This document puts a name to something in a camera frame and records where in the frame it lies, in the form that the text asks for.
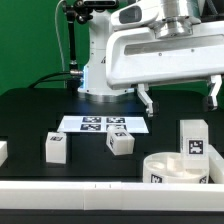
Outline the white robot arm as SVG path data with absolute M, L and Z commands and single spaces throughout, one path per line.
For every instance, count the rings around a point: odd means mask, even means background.
M 83 0 L 93 17 L 90 54 L 81 93 L 114 101 L 136 92 L 153 116 L 152 86 L 205 81 L 205 105 L 218 107 L 224 76 L 224 21 L 204 22 L 201 8 L 211 0 Z

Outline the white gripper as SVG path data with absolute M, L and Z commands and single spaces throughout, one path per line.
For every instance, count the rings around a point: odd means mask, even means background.
M 224 74 L 224 21 L 195 25 L 190 36 L 157 39 L 148 27 L 113 33 L 106 47 L 106 80 L 113 89 L 137 84 L 137 95 L 149 117 L 159 105 L 148 85 L 165 85 L 209 77 L 206 111 L 218 108 L 217 95 Z

